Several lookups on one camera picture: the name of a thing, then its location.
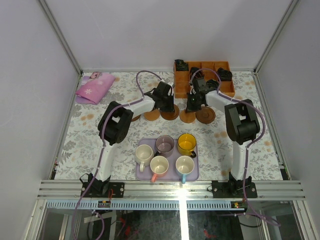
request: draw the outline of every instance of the tray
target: tray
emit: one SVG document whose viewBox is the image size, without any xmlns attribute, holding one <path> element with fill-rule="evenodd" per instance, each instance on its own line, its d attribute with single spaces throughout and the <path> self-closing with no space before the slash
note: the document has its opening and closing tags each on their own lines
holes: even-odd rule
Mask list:
<svg viewBox="0 0 320 240">
<path fill-rule="evenodd" d="M 153 151 L 156 153 L 156 138 L 142 138 L 138 145 L 146 144 L 149 145 Z M 176 160 L 182 156 L 178 152 L 178 140 L 174 139 L 174 150 L 170 157 L 168 157 L 169 162 L 169 169 L 165 176 L 158 177 L 156 180 L 156 183 L 159 181 L 167 181 L 167 182 L 181 182 L 181 177 L 176 172 Z M 194 151 L 196 153 L 196 157 L 193 158 L 194 160 L 194 169 L 193 171 L 186 176 L 186 181 L 196 181 L 199 178 L 199 161 L 198 161 L 198 147 L 195 146 Z M 150 166 L 146 166 L 143 172 L 140 172 L 139 170 L 140 164 L 137 163 L 135 167 L 135 176 L 138 180 L 141 181 L 151 181 L 151 178 L 153 176 L 153 172 L 151 171 Z"/>
<path fill-rule="evenodd" d="M 176 64 L 173 65 L 174 71 L 174 97 L 176 99 L 186 99 L 187 93 L 190 92 L 190 69 L 192 67 L 197 67 L 199 69 L 212 69 L 218 71 L 219 68 L 230 71 L 229 62 L 227 61 L 185 61 L 188 63 L 188 71 L 177 71 Z M 218 80 L 217 76 L 209 70 L 203 70 L 204 80 L 208 81 L 210 79 Z M 234 97 L 236 94 L 234 82 L 223 81 L 220 87 L 221 92 L 228 95 L 229 97 Z"/>
</svg>

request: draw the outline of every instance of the floral tablecloth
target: floral tablecloth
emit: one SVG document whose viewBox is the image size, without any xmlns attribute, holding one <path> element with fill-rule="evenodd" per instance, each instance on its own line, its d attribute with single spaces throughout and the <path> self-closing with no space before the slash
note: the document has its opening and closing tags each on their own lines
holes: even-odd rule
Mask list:
<svg viewBox="0 0 320 240">
<path fill-rule="evenodd" d="M 95 167 L 102 147 L 98 136 L 98 123 L 111 101 L 127 103 L 139 99 L 141 93 L 136 86 L 135 72 L 114 72 L 116 78 L 111 89 L 98 105 L 75 104 L 72 118 L 58 158 L 55 179 L 79 179 Z M 173 83 L 173 72 L 157 72 L 167 83 Z M 159 79 L 149 73 L 141 73 L 139 81 L 144 92 L 158 85 Z M 251 99 L 261 109 L 254 79 L 249 71 L 233 72 L 235 98 Z M 174 99 L 180 111 L 186 108 L 186 99 Z M 183 123 L 180 118 L 173 121 L 161 116 L 155 121 L 147 121 L 143 116 L 132 122 L 125 140 L 115 151 L 111 179 L 135 180 L 135 149 L 142 138 L 157 138 L 170 135 L 178 138 L 183 133 L 191 133 L 197 139 L 199 178 L 198 180 L 226 180 L 232 166 L 233 145 L 226 132 L 225 116 L 216 110 L 216 118 L 211 124 L 198 120 Z M 254 180 L 282 180 L 278 160 L 269 131 L 251 148 L 250 170 Z"/>
</svg>

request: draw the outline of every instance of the round wooden disc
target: round wooden disc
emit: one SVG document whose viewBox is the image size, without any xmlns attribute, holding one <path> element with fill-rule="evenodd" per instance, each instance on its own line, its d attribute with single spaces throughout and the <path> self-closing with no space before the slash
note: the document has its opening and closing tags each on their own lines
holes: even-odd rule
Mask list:
<svg viewBox="0 0 320 240">
<path fill-rule="evenodd" d="M 141 117 L 141 115 L 138 115 L 138 116 L 132 118 L 132 119 L 131 119 L 131 122 L 137 121 L 140 117 Z"/>
<path fill-rule="evenodd" d="M 165 120 L 175 120 L 179 116 L 179 108 L 177 105 L 174 104 L 174 112 L 161 112 L 161 117 L 163 117 Z"/>
<path fill-rule="evenodd" d="M 144 117 L 148 121 L 155 121 L 160 117 L 160 111 L 158 109 L 155 109 L 153 111 L 145 112 Z"/>
<path fill-rule="evenodd" d="M 195 116 L 200 123 L 210 124 L 215 120 L 216 113 L 212 108 L 203 106 L 200 111 L 197 111 L 195 113 Z"/>
<path fill-rule="evenodd" d="M 196 120 L 196 113 L 195 112 L 186 113 L 186 110 L 183 110 L 180 112 L 180 119 L 182 122 L 184 122 L 186 124 L 190 124 L 194 120 Z"/>
</svg>

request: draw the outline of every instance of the white wall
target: white wall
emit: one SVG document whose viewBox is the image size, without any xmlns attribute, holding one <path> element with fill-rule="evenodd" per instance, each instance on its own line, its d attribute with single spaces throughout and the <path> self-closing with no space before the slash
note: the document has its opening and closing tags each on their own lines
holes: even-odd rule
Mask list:
<svg viewBox="0 0 320 240">
<path fill-rule="evenodd" d="M 259 76 L 289 170 L 320 232 L 320 1 L 303 0 Z"/>
<path fill-rule="evenodd" d="M 253 68 L 290 0 L 47 0 L 83 69 Z"/>
<path fill-rule="evenodd" d="M 77 74 L 35 0 L 0 8 L 0 239 L 23 235 Z"/>
</svg>

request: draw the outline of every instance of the purple tray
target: purple tray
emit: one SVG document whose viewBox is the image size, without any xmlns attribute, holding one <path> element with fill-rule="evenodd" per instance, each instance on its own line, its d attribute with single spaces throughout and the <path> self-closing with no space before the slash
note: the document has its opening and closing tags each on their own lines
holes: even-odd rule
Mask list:
<svg viewBox="0 0 320 240">
<path fill-rule="evenodd" d="M 156 138 L 142 138 L 139 141 L 139 146 L 142 144 L 149 145 L 153 151 L 156 153 Z M 165 176 L 163 177 L 158 177 L 156 182 L 158 181 L 168 181 L 168 182 L 181 182 L 181 177 L 177 174 L 176 172 L 176 160 L 182 156 L 177 148 L 178 145 L 178 140 L 174 140 L 174 150 L 173 153 L 170 157 L 168 157 L 168 162 L 169 162 L 169 169 L 168 172 L 166 173 Z M 196 153 L 196 157 L 193 158 L 194 160 L 194 169 L 193 171 L 186 176 L 187 181 L 196 181 L 199 178 L 199 162 L 198 162 L 198 148 L 195 146 L 194 151 Z M 141 181 L 151 181 L 151 178 L 153 176 L 153 172 L 151 171 L 150 166 L 146 166 L 143 172 L 140 172 L 139 170 L 140 164 L 137 163 L 135 167 L 135 176 L 137 179 Z"/>
</svg>

